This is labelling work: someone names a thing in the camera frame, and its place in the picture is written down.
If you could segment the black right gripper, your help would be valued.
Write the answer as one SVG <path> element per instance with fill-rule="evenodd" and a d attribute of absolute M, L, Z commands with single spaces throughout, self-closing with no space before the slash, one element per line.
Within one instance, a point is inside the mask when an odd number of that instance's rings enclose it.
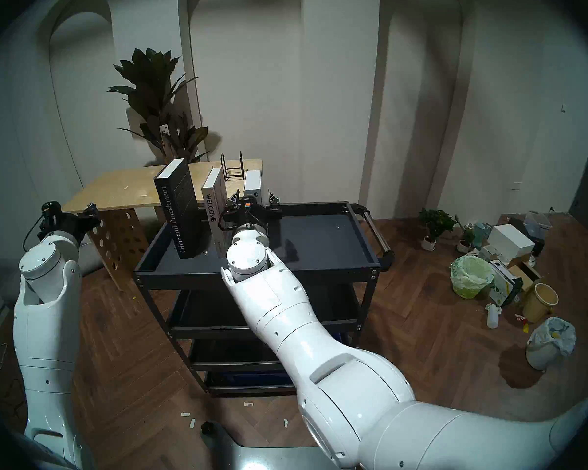
<path fill-rule="evenodd" d="M 267 207 L 240 207 L 240 190 L 237 190 L 229 198 L 228 208 L 219 216 L 219 229 L 234 233 L 253 230 L 266 234 L 268 221 L 282 218 L 280 198 L 268 189 L 267 200 Z"/>

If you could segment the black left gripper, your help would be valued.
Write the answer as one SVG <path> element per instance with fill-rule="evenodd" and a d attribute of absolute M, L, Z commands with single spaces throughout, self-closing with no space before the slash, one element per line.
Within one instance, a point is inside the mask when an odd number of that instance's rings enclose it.
<path fill-rule="evenodd" d="M 77 244 L 81 244 L 85 235 L 98 227 L 100 223 L 99 211 L 93 202 L 85 208 L 85 216 L 68 213 L 44 213 L 37 238 L 42 241 L 49 235 L 64 236 L 64 234 L 60 234 L 60 232 L 64 232 L 72 236 Z"/>

